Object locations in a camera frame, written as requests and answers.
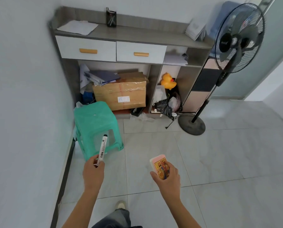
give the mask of standing fan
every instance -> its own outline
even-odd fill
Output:
[[[205,132],[206,126],[199,115],[208,104],[216,87],[220,86],[231,73],[242,70],[253,60],[263,41],[264,30],[263,13],[252,3],[239,5],[224,19],[214,45],[214,59],[222,73],[211,94],[196,114],[180,115],[178,123],[184,131],[192,135],[201,135]]]

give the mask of hand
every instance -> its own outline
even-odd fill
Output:
[[[156,182],[164,200],[169,201],[180,200],[180,175],[177,168],[170,162],[166,161],[169,167],[169,177],[165,180],[159,178],[159,176],[151,171],[151,177]]]
[[[103,183],[104,178],[104,166],[105,163],[101,161],[99,166],[96,168],[93,164],[97,163],[98,154],[90,157],[86,161],[83,168],[83,180],[85,185],[85,192],[90,192],[93,194],[98,194]]]

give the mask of yellow rubber duck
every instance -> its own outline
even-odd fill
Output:
[[[177,83],[173,80],[169,73],[165,73],[162,77],[161,85],[163,85],[165,89],[171,90],[177,85]]]

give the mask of black pen holder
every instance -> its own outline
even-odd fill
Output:
[[[115,11],[106,11],[106,25],[108,27],[116,27],[116,12]]]

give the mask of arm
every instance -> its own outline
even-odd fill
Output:
[[[162,197],[169,207],[175,222],[179,228],[201,228],[180,200],[180,176],[178,169],[170,162],[166,162],[166,164],[169,166],[170,172],[167,179],[160,179],[153,171],[151,171],[150,174],[158,185]]]
[[[91,157],[84,165],[83,180],[85,190],[62,228],[87,228],[101,184],[104,178],[104,162],[96,168],[98,155]]]

